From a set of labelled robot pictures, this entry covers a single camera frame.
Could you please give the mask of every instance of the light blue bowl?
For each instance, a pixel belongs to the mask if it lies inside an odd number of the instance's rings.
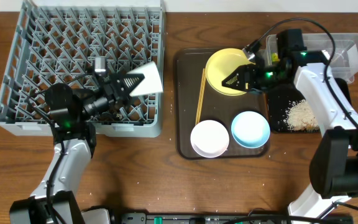
[[[270,126],[267,120],[253,111],[242,112],[231,123],[231,134],[234,140],[247,148],[263,146],[270,137]]]

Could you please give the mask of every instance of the gray dish rack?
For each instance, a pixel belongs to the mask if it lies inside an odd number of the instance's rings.
[[[165,10],[161,7],[37,7],[23,2],[0,90],[0,126],[21,136],[50,136],[49,125],[25,99],[54,83],[86,73],[97,56],[113,72],[126,73],[154,61],[163,80]],[[95,89],[91,77],[69,84]],[[34,98],[45,114],[43,95]],[[162,93],[140,96],[90,119],[98,134],[156,137],[162,129]]]

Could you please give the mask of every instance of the wooden chopstick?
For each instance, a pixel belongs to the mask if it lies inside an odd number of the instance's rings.
[[[197,106],[196,124],[195,125],[197,125],[200,122],[201,109],[203,108],[205,81],[206,81],[206,75],[205,75],[205,69],[203,69],[203,75],[201,77],[200,95],[198,97],[198,106]]]

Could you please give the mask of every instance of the white wall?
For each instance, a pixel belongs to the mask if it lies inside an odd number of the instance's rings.
[[[18,11],[22,0],[0,0]],[[38,6],[145,6],[159,0],[33,0]],[[358,0],[164,0],[168,12],[358,12]]]

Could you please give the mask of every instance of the yellow plate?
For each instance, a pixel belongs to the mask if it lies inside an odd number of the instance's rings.
[[[222,86],[222,81],[228,77],[238,66],[247,65],[246,55],[240,49],[222,49],[213,54],[206,63],[205,74],[208,83],[216,91],[227,96],[243,95],[243,91],[233,90]]]

